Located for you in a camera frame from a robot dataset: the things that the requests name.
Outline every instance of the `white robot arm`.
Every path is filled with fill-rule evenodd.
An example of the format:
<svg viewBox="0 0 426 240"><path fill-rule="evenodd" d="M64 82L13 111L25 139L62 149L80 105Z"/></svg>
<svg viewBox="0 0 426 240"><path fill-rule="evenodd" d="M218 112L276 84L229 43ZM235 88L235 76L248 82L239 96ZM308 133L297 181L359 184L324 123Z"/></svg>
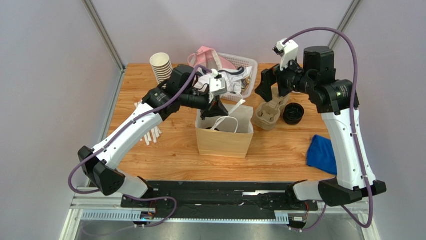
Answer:
<svg viewBox="0 0 426 240"><path fill-rule="evenodd" d="M292 91L309 95L327 126L336 158L337 176L321 181L296 182L287 189L291 202L306 200L324 201L328 206L342 206L360 201L367 196L366 182L360 165L351 128L350 99L352 82L336 80L334 52L326 46L308 47L304 50L303 68L296 62L299 46L287 38L278 41L273 48L281 56L281 63L262 71L261 83L255 92L265 101L272 100L271 86L278 84L280 96ZM373 195L386 191L386 184L374 175L364 149L355 96L356 134L366 167L366 175Z"/></svg>
<svg viewBox="0 0 426 240"><path fill-rule="evenodd" d="M214 87L207 87L206 92L200 92L193 87L193 81L198 78L196 76L178 96L178 100L170 102L189 80L192 72L195 73L194 69L186 65L174 68L170 80L149 91L136 110L110 136L92 149L84 146L79 150L81 162L99 152L83 164L82 168L84 174L105 196L122 193L140 198L148 191L149 185L143 178L127 174L119 170L118 166L145 134L160 125L171 114L176 113L180 106L200 109L202 118L228 115L220 100L220 95L227 92L226 80L218 74L216 78L210 80L210 86ZM168 104L166 108L154 112L155 108L166 104Z"/></svg>

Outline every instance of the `white wall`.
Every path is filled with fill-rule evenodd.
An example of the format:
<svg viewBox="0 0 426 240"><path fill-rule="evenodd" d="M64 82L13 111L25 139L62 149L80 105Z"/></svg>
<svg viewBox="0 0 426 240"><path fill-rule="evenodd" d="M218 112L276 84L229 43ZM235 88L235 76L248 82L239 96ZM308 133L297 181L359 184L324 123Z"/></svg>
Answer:
<svg viewBox="0 0 426 240"><path fill-rule="evenodd" d="M277 41L310 27L337 28L351 0L93 2L125 64L149 63L158 52L169 54L173 63L186 63L202 45L259 63L278 63L272 51ZM303 50L327 45L331 37L311 33L297 43Z"/></svg>
<svg viewBox="0 0 426 240"><path fill-rule="evenodd" d="M346 31L358 54L366 152L387 185L374 197L383 240L425 239L425 12L424 0L363 1ZM335 51L337 75L352 80L346 43Z"/></svg>
<svg viewBox="0 0 426 240"><path fill-rule="evenodd" d="M0 239L58 239L68 174L98 141L120 73L81 1L0 12Z"/></svg>

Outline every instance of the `white rope handle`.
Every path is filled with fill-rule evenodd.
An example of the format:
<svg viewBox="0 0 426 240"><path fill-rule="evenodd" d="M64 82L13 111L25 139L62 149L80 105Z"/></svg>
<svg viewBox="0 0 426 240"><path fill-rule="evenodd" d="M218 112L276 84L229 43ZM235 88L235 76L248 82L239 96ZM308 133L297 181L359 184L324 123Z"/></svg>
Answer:
<svg viewBox="0 0 426 240"><path fill-rule="evenodd" d="M231 110L228 111L228 116L231 115L237 108L239 108L241 105L243 105L246 102L246 100L241 99L239 102L237 102L237 104L235 106L233 106L233 108ZM216 121L216 124L219 125L221 124L225 118L221 117Z"/></svg>
<svg viewBox="0 0 426 240"><path fill-rule="evenodd" d="M235 128L235 131L233 132L234 134L236 134L237 133L237 130L238 130L238 120L235 118L235 117L233 117L233 116L223 116L223 117L219 117L217 120L216 120L216 123L214 124L214 126L211 128L211 130L215 130L217 127L218 127L218 125L219 124L221 124L225 119L234 119L235 121L236 121L236 128Z"/></svg>

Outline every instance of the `blue cloth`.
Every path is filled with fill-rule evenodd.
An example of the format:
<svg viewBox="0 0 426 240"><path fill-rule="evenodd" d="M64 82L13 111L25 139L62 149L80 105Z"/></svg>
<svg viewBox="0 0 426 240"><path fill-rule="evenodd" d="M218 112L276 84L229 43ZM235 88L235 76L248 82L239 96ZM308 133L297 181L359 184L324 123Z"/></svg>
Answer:
<svg viewBox="0 0 426 240"><path fill-rule="evenodd" d="M310 167L337 175L336 157L330 139L319 135L313 136L310 147L307 150L306 160L306 164Z"/></svg>

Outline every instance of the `black mounting plate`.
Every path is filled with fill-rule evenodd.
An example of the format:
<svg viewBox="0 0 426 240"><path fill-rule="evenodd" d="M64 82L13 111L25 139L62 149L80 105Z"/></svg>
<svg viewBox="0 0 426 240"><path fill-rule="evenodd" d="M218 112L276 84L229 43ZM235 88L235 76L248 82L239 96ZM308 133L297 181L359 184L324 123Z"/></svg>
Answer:
<svg viewBox="0 0 426 240"><path fill-rule="evenodd" d="M306 211L306 205L290 206L285 182L213 182L213 181L147 181L154 190L143 198L173 197L177 209L173 218L182 219L275 219L274 211ZM258 195L243 195L256 191L270 191ZM310 211L317 211L315 202L307 201ZM122 208L156 208L155 216L166 217L173 209L173 202L159 200L139 202L123 197Z"/></svg>

